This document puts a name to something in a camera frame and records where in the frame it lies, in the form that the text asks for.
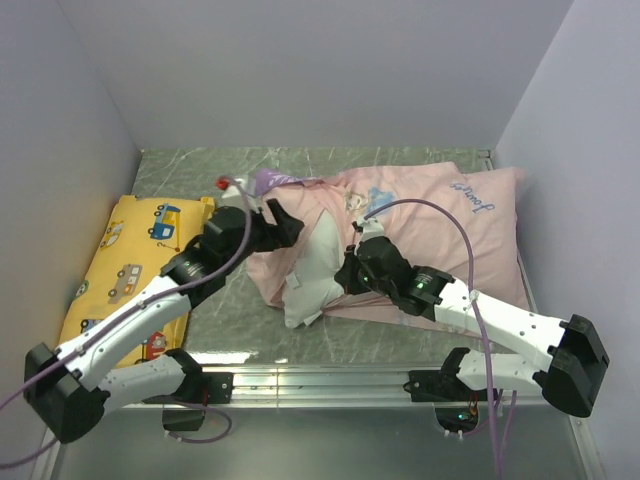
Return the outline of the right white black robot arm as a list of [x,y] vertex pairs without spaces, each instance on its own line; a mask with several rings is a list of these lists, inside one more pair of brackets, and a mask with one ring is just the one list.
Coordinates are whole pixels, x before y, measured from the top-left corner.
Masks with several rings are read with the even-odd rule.
[[384,236],[349,246],[334,279],[348,295],[375,292],[410,316],[486,335],[508,348],[489,360],[466,350],[450,354],[440,376],[449,398],[493,385],[539,394],[574,417],[592,414],[610,359],[591,320],[539,315],[470,290],[444,271],[412,265]]

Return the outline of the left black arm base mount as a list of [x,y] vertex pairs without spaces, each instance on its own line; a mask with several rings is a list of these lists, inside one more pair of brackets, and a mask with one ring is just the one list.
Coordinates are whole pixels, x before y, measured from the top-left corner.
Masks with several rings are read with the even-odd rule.
[[[224,439],[231,432],[233,421],[218,405],[230,403],[233,383],[234,375],[231,372],[205,372],[199,380],[189,383],[187,389],[161,396],[161,420],[165,434],[188,444],[209,444]],[[224,428],[220,433],[201,439],[183,436],[183,433],[194,433],[203,427],[208,414],[224,420]]]

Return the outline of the white pillow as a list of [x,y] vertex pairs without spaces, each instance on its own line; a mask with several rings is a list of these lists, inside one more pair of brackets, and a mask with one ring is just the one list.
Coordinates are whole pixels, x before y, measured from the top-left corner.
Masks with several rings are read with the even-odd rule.
[[282,300],[287,328],[311,325],[343,295],[343,288],[334,280],[342,262],[338,228],[333,217],[323,212],[285,279]]

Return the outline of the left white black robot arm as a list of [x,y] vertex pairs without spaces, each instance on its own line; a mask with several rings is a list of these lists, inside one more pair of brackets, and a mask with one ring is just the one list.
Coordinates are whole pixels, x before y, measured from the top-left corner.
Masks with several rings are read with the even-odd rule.
[[254,253],[295,245],[304,228],[271,199],[272,214],[223,206],[147,286],[96,326],[55,349],[32,348],[25,359],[24,398],[62,444],[74,442],[112,411],[153,398],[196,403],[207,389],[201,365],[180,348],[121,368],[135,347],[222,289]]

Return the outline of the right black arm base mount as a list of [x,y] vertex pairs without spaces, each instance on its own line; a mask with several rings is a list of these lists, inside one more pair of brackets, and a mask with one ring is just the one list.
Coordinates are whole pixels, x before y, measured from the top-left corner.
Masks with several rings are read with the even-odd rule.
[[410,370],[403,390],[413,403],[435,405],[437,424],[445,433],[464,437],[482,424],[479,404],[488,399],[486,388],[472,390],[455,375],[436,370]]

